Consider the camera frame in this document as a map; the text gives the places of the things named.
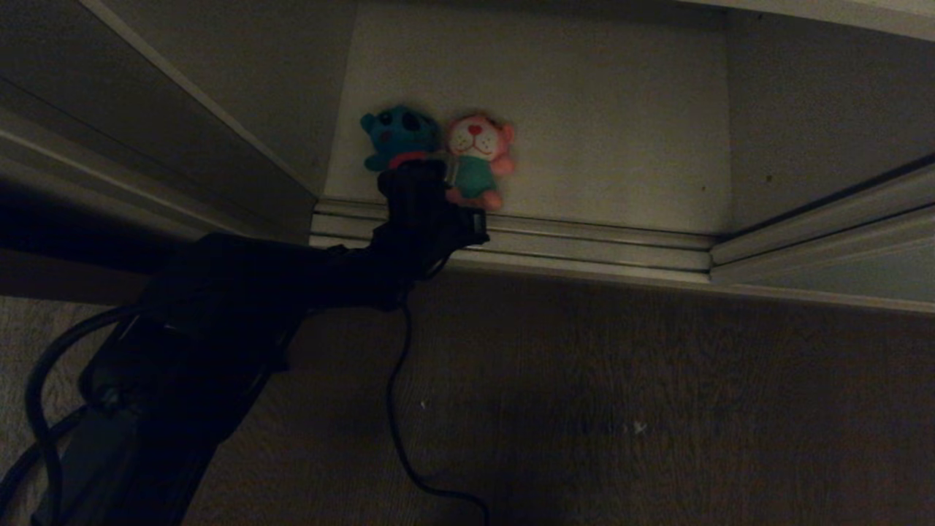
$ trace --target green shirt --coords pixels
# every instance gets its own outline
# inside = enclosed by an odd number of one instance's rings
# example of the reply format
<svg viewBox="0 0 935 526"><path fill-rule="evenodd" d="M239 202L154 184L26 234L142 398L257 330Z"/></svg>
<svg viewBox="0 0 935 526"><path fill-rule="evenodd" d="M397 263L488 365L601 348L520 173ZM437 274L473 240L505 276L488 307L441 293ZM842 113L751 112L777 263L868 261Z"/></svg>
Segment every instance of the green shirt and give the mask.
<svg viewBox="0 0 935 526"><path fill-rule="evenodd" d="M490 169L490 161L461 155L458 157L458 171L454 176L454 185L461 190L461 197L465 199L473 199L487 190L495 189L494 172Z"/></svg>

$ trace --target floor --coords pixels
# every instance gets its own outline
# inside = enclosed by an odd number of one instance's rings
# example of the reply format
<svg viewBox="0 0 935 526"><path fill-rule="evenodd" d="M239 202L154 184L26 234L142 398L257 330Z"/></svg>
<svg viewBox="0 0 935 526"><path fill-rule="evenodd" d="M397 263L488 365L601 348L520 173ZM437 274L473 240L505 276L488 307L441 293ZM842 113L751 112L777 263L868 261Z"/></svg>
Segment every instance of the floor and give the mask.
<svg viewBox="0 0 935 526"><path fill-rule="evenodd" d="M403 439L494 524L935 524L932 316L458 272L410 301ZM4 444L28 438L28 357L97 309L0 299ZM311 318L185 523L479 524L396 461L402 341L399 313Z"/></svg>

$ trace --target plush toy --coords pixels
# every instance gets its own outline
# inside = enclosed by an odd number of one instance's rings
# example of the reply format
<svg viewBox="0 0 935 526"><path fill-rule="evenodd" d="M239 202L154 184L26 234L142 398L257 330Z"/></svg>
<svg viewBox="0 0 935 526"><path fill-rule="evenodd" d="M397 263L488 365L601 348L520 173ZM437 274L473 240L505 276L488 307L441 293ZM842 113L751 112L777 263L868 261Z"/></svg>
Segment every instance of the plush toy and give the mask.
<svg viewBox="0 0 935 526"><path fill-rule="evenodd" d="M452 123L448 150L455 157L457 171L448 200L489 212L500 210L503 198L496 190L494 176L513 173L512 143L513 127L498 125L485 115L471 115Z"/></svg>
<svg viewBox="0 0 935 526"><path fill-rule="evenodd" d="M371 171L384 171L406 161L425 159L428 153L439 148L439 125L405 106L396 106L377 116L368 113L360 120L360 125L377 150L364 163Z"/></svg>

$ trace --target white wall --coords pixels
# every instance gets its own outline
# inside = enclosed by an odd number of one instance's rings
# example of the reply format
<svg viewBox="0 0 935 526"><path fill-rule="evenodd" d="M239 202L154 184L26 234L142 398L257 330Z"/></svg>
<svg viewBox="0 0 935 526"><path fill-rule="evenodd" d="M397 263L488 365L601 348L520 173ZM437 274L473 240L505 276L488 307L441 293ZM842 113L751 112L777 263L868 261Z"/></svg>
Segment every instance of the white wall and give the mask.
<svg viewBox="0 0 935 526"><path fill-rule="evenodd" d="M680 0L842 23L935 42L931 0Z"/></svg>
<svg viewBox="0 0 935 526"><path fill-rule="evenodd" d="M734 11L734 226L935 152L935 43Z"/></svg>
<svg viewBox="0 0 935 526"><path fill-rule="evenodd" d="M725 51L723 32L684 21L363 3L325 194L381 200L365 113L481 109L516 126L504 213L724 232Z"/></svg>
<svg viewBox="0 0 935 526"><path fill-rule="evenodd" d="M176 70L169 71L173 80L193 84L228 114L229 124L232 118L252 135L254 146L321 194L353 0L82 3L138 49L140 40L152 47Z"/></svg>
<svg viewBox="0 0 935 526"><path fill-rule="evenodd" d="M83 5L0 11L0 178L185 238L306 237L314 195Z"/></svg>

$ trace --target cable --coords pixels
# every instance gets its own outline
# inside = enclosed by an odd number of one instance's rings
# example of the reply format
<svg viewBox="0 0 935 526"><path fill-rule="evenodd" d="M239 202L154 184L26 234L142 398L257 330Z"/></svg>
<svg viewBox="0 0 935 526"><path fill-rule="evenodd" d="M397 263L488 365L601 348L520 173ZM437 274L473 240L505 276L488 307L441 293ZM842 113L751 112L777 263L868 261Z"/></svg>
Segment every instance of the cable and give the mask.
<svg viewBox="0 0 935 526"><path fill-rule="evenodd" d="M117 324L117 327L115 327L114 330L110 332L108 338L104 340L104 343L101 344L101 347L98 350L98 355L102 350L116 344L123 337L123 335L126 334L126 331L133 326L133 322L134 320L132 319L124 319L119 324ZM91 358L91 361L88 362L88 365L84 367L84 371L82 371L78 377L78 393L80 393L81 398L84 399L84 402L88 404L89 407L95 407L99 403L94 398L94 393L92 392L92 384L94 383L94 370L96 369L95 365L97 363L94 358Z"/></svg>
<svg viewBox="0 0 935 526"><path fill-rule="evenodd" d="M440 272L445 270L445 265L447 265L448 260L452 258L452 254L448 254L447 256L445 256L441 260L441 263L438 263L438 265L436 265L434 269L432 269L428 274L425 275L424 278L422 278L422 281L427 282L428 280L434 278L435 276L439 275Z"/></svg>
<svg viewBox="0 0 935 526"><path fill-rule="evenodd" d="M50 526L56 526L62 511L62 461L59 459L55 439L42 410L42 387L45 385L46 377L55 362L81 338L125 318L144 314L161 306L163 304L117 307L82 321L50 343L29 373L25 394L26 419L36 438L35 447L46 464L46 475L49 479L46 497L50 506Z"/></svg>
<svg viewBox="0 0 935 526"><path fill-rule="evenodd" d="M406 362L406 357L409 355L410 348L412 346L412 312L410 312L409 305L407 305L405 302L400 306L400 308L403 311L403 315L406 316L406 340L403 343L403 350L399 355L399 360L396 362L396 366L393 368L393 373L390 374L390 380L386 383L386 413L390 420L390 434L393 435L393 446L396 447L396 454L399 457L399 462L402 463L403 469L406 471L406 475L409 476L410 480L412 480L412 483L415 484L416 488L421 489L430 495L435 495L436 497L459 499L474 504L483 513L484 526L489 526L490 509L487 508L487 504L480 497L471 495L470 493L463 493L461 491L449 491L446 489L432 488L431 486L425 484L425 482L422 481L422 478L416 474L414 469L412 469L412 464L410 464L409 457L406 455L406 449L403 446L402 438L399 436L399 426L396 424L396 408L393 404L393 387L396 384L396 377L399 376L399 372L402 370L403 364Z"/></svg>
<svg viewBox="0 0 935 526"><path fill-rule="evenodd" d="M72 411L70 415L59 420L59 422L49 430L51 439L57 443L63 436L75 429L81 422L87 409L88 407L86 405L82 405L78 409ZM0 519L3 518L3 513L9 507L9 503L13 501L16 489L29 474L29 470L33 468L40 456L39 444L33 443L28 449L22 452L20 457L16 460L16 463L13 464L13 467L9 468L3 480L0 481Z"/></svg>

